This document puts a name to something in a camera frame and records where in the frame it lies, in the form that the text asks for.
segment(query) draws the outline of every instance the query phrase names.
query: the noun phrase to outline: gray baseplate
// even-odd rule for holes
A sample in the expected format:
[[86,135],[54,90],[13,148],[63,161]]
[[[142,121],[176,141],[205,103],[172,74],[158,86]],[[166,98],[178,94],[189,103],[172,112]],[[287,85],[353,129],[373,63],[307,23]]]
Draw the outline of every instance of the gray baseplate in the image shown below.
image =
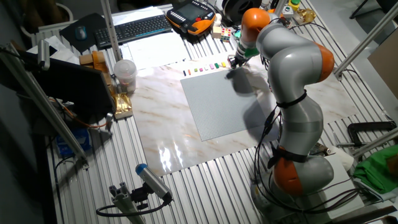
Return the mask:
[[228,73],[181,80],[202,141],[262,126],[266,120],[245,74],[228,79]]

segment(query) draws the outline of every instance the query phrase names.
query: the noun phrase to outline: black monitor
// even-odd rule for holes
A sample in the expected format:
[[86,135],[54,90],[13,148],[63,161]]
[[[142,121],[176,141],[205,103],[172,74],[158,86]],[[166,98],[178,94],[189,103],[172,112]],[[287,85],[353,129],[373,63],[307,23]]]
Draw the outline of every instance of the black monitor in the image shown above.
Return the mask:
[[[37,63],[36,54],[19,52],[19,55]],[[47,96],[73,102],[75,111],[84,114],[116,111],[114,100],[99,70],[51,58],[47,71],[32,73]]]

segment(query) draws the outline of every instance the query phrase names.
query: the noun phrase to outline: plastic cup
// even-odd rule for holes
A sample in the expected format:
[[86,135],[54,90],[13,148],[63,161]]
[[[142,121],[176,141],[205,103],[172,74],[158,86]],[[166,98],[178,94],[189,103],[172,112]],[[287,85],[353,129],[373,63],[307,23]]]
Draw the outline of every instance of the plastic cup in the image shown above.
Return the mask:
[[136,90],[137,67],[130,60],[120,60],[114,65],[114,75],[118,78],[122,91],[133,93]]

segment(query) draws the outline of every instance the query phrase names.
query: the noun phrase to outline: gold foil package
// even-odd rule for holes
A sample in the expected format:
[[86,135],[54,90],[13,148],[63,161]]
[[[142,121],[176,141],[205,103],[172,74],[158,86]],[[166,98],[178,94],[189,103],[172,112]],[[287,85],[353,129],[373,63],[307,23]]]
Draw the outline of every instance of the gold foil package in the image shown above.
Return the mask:
[[119,93],[112,96],[116,104],[116,112],[114,117],[116,119],[132,116],[132,106],[130,97],[126,93]]

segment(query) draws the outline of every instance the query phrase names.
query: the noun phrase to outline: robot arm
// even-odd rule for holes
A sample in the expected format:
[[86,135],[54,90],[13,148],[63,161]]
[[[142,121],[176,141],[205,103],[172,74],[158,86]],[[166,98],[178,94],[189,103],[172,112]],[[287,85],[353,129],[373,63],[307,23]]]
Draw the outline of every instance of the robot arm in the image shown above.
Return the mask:
[[261,9],[245,12],[235,62],[247,62],[255,50],[270,60],[269,84],[283,115],[283,131],[269,167],[274,167],[273,181],[283,192],[305,195],[330,183],[333,169],[325,158],[308,156],[322,134],[323,116],[304,86],[326,79],[335,61],[323,46],[270,23],[273,17]]

